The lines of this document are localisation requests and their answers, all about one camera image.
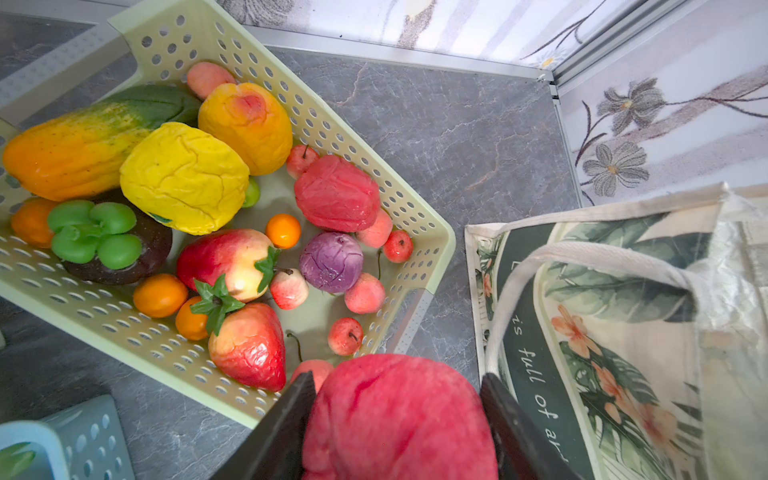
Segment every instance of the white bag strap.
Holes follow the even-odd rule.
[[[531,252],[516,266],[499,295],[491,335],[485,350],[485,365],[488,372],[498,375],[498,355],[502,348],[502,340],[509,321],[515,313],[520,294],[538,268],[547,262],[573,263],[596,270],[629,273],[689,290],[694,296],[698,310],[707,311],[705,279],[656,257],[602,243],[558,242],[544,245]]]

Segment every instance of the small orange fruit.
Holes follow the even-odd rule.
[[[199,296],[193,296],[181,306],[176,314],[176,330],[187,340],[196,342],[208,338],[208,330],[205,329],[208,323],[208,315],[205,313],[192,313],[192,306],[201,301]]]
[[[176,313],[189,292],[181,280],[169,273],[159,273],[143,280],[134,290],[134,305],[152,318],[165,318]]]
[[[289,214],[277,214],[266,224],[266,235],[277,248],[291,248],[299,243],[301,225]]]
[[[33,247],[50,248],[53,232],[48,228],[48,214],[58,202],[32,198],[24,202],[11,217],[11,228],[19,238]]]

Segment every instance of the yellow and green papaya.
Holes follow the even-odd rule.
[[[120,185],[120,166],[153,130],[168,121],[195,125],[199,109],[200,101],[180,88],[128,88],[18,135],[3,164],[39,197],[93,197]]]

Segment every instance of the purple wrinkled ball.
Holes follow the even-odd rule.
[[[328,293],[343,293],[362,273],[362,250],[344,233],[321,233],[304,248],[299,270],[310,285]]]

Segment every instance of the fruit stem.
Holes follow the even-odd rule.
[[[299,341],[299,337],[293,335],[293,332],[286,332],[286,336],[296,339],[296,347],[299,349],[299,362],[303,362],[304,360],[301,358],[301,342]]]

